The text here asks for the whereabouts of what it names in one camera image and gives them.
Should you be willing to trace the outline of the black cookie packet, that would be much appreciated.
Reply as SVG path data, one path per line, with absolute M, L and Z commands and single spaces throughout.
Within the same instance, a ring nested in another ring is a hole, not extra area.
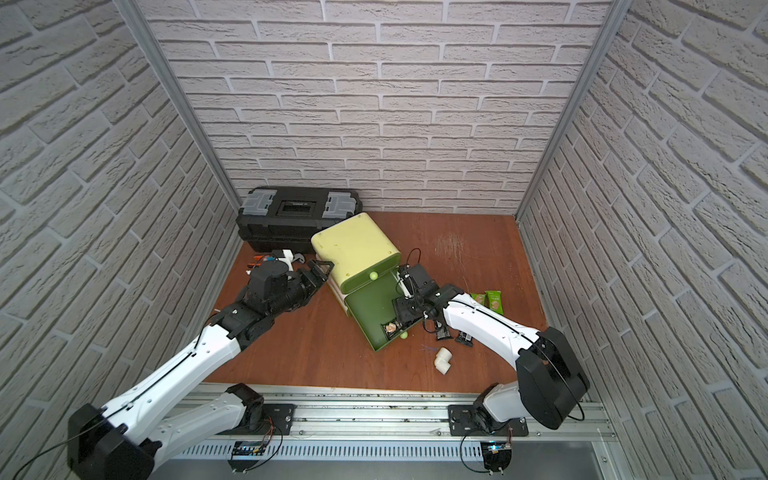
M 389 339 L 393 338 L 398 331 L 399 327 L 394 322 L 390 322 L 384 326 L 384 332 Z
M 457 337 L 455 338 L 455 341 L 472 348 L 473 347 L 473 337 L 466 332 L 459 332 Z
M 452 339 L 452 335 L 445 325 L 439 325 L 436 327 L 435 336 L 438 341 Z

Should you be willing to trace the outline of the yellow-green drawer cabinet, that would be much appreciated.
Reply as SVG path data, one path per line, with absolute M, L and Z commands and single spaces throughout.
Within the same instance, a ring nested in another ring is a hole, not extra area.
M 334 263 L 330 288 L 348 316 L 345 297 L 371 282 L 371 272 L 379 278 L 401 259 L 401 252 L 365 212 L 314 234 L 311 246 L 318 260 Z

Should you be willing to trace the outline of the green drawer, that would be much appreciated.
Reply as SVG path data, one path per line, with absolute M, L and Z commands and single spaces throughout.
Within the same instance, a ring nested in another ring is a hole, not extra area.
M 407 327 L 398 326 L 399 331 L 391 339 L 384 332 L 386 324 L 396 323 L 393 300 L 399 297 L 395 291 L 397 287 L 398 276 L 394 269 L 345 297 L 348 314 L 355 319 L 374 351 L 381 350 L 407 332 Z

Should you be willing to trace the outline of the green cookie packet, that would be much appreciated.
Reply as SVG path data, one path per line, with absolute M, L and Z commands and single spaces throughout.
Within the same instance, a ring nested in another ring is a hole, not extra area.
M 502 293 L 500 291 L 486 291 L 485 296 L 488 308 L 495 313 L 503 315 Z
M 472 297 L 472 299 L 474 301 L 476 301 L 477 303 L 479 303 L 479 304 L 481 304 L 483 306 L 486 306 L 488 304 L 487 295 L 485 293 L 480 293 L 480 294 L 478 294 L 478 293 L 471 293 L 470 296 Z

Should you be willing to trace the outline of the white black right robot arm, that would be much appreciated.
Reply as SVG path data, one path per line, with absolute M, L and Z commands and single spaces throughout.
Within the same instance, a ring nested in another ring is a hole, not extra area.
M 393 306 L 395 320 L 383 327 L 386 335 L 421 320 L 433 320 L 437 326 L 469 335 L 514 368 L 514 382 L 488 387 L 473 404 L 473 423 L 483 432 L 493 433 L 510 420 L 526 416 L 556 430 L 580 408 L 590 388 L 576 353 L 554 327 L 539 331 L 518 324 L 453 285 L 427 296 L 401 296 Z

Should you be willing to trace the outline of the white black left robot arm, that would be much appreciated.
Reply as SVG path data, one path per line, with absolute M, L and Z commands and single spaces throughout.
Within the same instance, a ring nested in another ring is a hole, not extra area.
M 255 266 L 234 303 L 142 382 L 102 407 L 87 404 L 68 421 L 67 464 L 81 479 L 146 479 L 165 461 L 221 432 L 272 435 L 264 399 L 243 383 L 215 400 L 170 411 L 221 365 L 245 351 L 286 312 L 309 303 L 333 263 L 311 260 L 295 270 L 281 260 Z

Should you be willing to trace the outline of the white plastic pipe elbow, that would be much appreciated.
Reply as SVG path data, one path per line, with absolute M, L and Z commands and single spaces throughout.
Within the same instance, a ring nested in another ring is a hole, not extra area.
M 445 347 L 440 348 L 434 359 L 434 366 L 442 375 L 446 375 L 451 368 L 453 354 Z

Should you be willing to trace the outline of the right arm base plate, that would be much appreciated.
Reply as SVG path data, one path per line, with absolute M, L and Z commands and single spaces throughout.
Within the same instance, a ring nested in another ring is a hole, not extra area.
M 500 422 L 480 407 L 474 405 L 449 405 L 447 407 L 450 434 L 455 437 L 464 435 L 490 435 L 527 437 L 528 424 L 525 418 L 512 418 Z

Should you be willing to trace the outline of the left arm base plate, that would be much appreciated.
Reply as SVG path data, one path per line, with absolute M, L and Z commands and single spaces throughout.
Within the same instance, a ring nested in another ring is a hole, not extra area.
M 273 430 L 275 435 L 289 435 L 296 408 L 295 404 L 287 403 L 249 406 L 235 431 L 238 434 L 264 435 Z

